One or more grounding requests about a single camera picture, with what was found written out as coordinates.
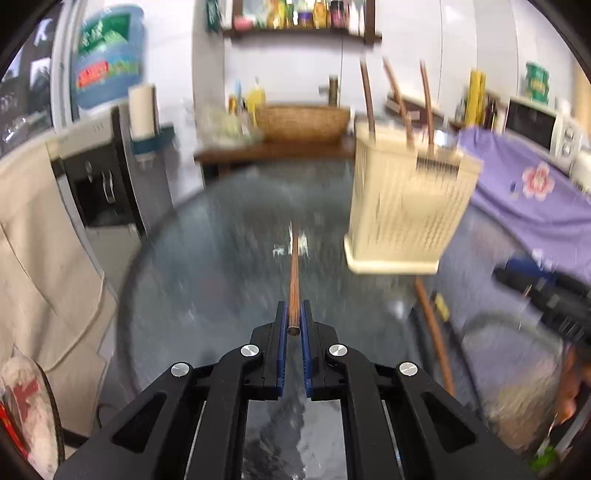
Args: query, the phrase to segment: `white microwave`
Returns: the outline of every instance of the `white microwave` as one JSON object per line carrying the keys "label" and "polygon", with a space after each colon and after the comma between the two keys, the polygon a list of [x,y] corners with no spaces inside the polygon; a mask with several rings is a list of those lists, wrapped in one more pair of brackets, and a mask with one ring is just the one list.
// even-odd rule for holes
{"label": "white microwave", "polygon": [[511,97],[505,135],[518,138],[566,174],[577,157],[583,131],[569,115],[527,98]]}

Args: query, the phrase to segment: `pink flower pattern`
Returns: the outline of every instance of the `pink flower pattern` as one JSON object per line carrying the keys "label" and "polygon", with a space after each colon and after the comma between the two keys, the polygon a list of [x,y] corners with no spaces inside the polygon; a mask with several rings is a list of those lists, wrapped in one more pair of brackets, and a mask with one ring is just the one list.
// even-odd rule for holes
{"label": "pink flower pattern", "polygon": [[521,176],[523,180],[523,194],[526,198],[535,197],[539,202],[546,199],[546,195],[554,190],[554,180],[550,178],[550,167],[541,162],[538,168],[528,167]]}

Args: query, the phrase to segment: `green label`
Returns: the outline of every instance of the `green label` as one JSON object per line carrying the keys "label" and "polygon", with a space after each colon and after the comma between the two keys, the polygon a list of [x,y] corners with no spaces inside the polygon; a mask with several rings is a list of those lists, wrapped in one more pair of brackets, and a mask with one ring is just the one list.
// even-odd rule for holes
{"label": "green label", "polygon": [[82,30],[78,53],[86,55],[102,45],[127,42],[129,40],[130,14],[108,15]]}

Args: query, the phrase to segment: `glass tabletop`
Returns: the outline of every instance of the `glass tabletop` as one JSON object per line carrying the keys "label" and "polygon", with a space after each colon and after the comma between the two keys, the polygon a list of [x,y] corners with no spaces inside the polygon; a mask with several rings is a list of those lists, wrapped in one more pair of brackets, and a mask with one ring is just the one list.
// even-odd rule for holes
{"label": "glass tabletop", "polygon": [[[430,341],[416,325],[424,322],[409,315],[412,278],[356,275],[347,267],[352,183],[353,164],[346,162],[253,167],[208,187],[152,232],[119,305],[120,368],[136,391],[177,361],[217,362],[274,320],[277,303],[288,299],[290,225],[300,232],[301,297],[316,321],[334,326],[341,343],[373,362],[432,362]],[[540,377],[510,417],[529,422],[511,445],[516,449],[547,428],[561,365],[561,343],[537,328],[539,314],[491,279],[496,264],[523,252],[469,207],[439,272],[425,278],[445,296],[456,329],[466,327],[464,346],[491,413],[513,401],[507,388],[532,372]],[[470,327],[474,318],[480,320]],[[452,358],[457,399],[467,404],[459,365]],[[340,405],[306,399],[301,370],[300,341],[290,338],[283,398],[249,405],[244,478],[346,477]],[[524,413],[524,403],[538,407]],[[507,420],[508,411],[499,419]]]}

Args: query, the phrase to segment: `blue bucket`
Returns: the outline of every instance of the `blue bucket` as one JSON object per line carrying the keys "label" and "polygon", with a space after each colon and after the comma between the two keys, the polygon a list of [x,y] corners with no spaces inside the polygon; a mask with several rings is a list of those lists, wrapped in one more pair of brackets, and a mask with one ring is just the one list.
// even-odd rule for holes
{"label": "blue bucket", "polygon": [[129,87],[142,82],[143,20],[140,7],[120,5],[105,8],[82,24],[74,78],[79,107],[127,98]]}

